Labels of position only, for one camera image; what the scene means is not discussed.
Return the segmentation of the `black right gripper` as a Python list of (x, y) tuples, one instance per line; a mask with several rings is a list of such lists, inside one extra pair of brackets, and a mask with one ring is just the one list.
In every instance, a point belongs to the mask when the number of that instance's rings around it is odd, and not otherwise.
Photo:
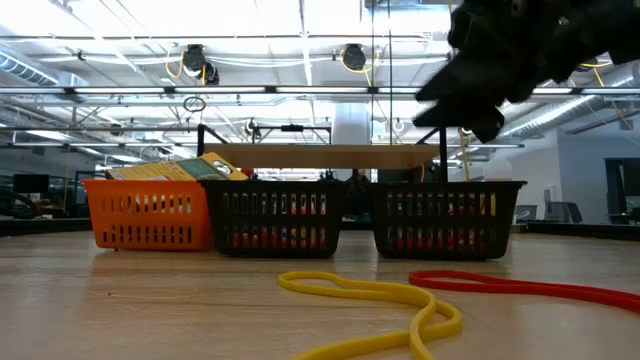
[(521, 102), (603, 54), (615, 65), (640, 60), (640, 0), (463, 0), (449, 42), (457, 56), (415, 93), (438, 101), (413, 124), (463, 128), (486, 144), (505, 121), (491, 104)]

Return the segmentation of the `red rubber band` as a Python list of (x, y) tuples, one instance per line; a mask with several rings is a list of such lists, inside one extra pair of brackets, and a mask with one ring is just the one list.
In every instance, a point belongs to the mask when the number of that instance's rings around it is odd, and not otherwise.
[(477, 203), (474, 193), (458, 193), (448, 195), (449, 216), (473, 216), (476, 213)]
[(572, 299), (624, 309), (640, 315), (640, 295), (604, 288), (513, 280), (459, 270), (410, 272), (411, 285), (471, 293), (517, 294)]
[(485, 232), (435, 228), (399, 228), (390, 230), (387, 245), (394, 251), (409, 252), (486, 252)]

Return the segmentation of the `black plastic slotted basket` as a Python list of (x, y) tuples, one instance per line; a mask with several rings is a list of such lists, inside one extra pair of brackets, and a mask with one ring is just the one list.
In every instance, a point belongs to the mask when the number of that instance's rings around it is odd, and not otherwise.
[[(201, 180), (205, 191), (215, 250), (232, 257), (329, 258), (338, 245), (345, 211), (347, 184), (339, 181), (223, 181)], [(273, 248), (273, 227), (325, 227), (328, 246), (303, 250)], [(233, 228), (268, 231), (265, 248), (237, 249), (231, 245)]]
[[(376, 248), (386, 258), (482, 261), (499, 259), (507, 250), (516, 200), (524, 181), (481, 181), (447, 183), (373, 183), (370, 185), (371, 220)], [(495, 192), (497, 215), (480, 214), (481, 193)], [(473, 216), (449, 216), (448, 195), (474, 193)], [(435, 228), (485, 232), (486, 252), (409, 252), (394, 251), (387, 241), (390, 230), (399, 228)]]

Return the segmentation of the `red spiral coil keychain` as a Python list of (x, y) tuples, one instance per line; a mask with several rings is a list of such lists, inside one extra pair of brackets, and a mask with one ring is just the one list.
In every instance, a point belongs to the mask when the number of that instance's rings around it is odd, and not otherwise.
[(265, 227), (233, 228), (231, 245), (237, 249), (265, 248), (268, 242), (268, 231)]

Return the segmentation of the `book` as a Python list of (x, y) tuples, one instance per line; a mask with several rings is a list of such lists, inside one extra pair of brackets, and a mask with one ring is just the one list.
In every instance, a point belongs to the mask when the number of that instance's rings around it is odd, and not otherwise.
[(111, 180), (243, 181), (248, 179), (247, 175), (214, 152), (191, 159), (113, 168), (106, 170), (105, 173), (106, 178)]

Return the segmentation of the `orange plastic slotted basket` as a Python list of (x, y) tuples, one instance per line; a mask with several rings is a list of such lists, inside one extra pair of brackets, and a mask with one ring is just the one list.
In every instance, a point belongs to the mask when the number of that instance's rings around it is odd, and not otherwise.
[(195, 181), (86, 180), (100, 248), (207, 251), (212, 232), (204, 189)]

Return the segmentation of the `white bulb desk lamp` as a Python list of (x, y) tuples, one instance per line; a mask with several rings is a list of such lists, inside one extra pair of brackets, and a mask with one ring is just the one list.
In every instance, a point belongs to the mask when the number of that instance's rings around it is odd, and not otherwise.
[(482, 176), (486, 181), (511, 181), (514, 177), (513, 166), (506, 159), (494, 158), (483, 166)]

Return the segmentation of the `grey office chair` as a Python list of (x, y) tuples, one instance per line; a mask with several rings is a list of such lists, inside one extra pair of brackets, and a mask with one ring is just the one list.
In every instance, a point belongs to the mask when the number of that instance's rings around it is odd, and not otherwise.
[(545, 204), (545, 221), (561, 223), (582, 223), (578, 206), (573, 202), (548, 202)]

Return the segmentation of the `person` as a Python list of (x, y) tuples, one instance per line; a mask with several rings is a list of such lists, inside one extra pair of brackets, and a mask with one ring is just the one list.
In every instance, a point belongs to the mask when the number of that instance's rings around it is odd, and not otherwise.
[(354, 221), (364, 222), (369, 218), (369, 195), (366, 169), (354, 169), (347, 180), (346, 214)]

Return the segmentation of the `wooden shelf riser black legs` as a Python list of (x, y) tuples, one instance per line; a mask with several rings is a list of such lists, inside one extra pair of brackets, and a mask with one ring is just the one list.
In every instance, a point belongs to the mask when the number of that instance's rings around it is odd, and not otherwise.
[(214, 152), (237, 168), (413, 169), (446, 155), (445, 145), (291, 145), (229, 143), (210, 127), (196, 128), (197, 154)]

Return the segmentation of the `black computer monitor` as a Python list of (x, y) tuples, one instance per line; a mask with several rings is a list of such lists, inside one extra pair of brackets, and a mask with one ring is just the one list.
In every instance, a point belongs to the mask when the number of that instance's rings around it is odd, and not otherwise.
[(14, 174), (12, 189), (16, 193), (47, 193), (50, 186), (48, 174)]

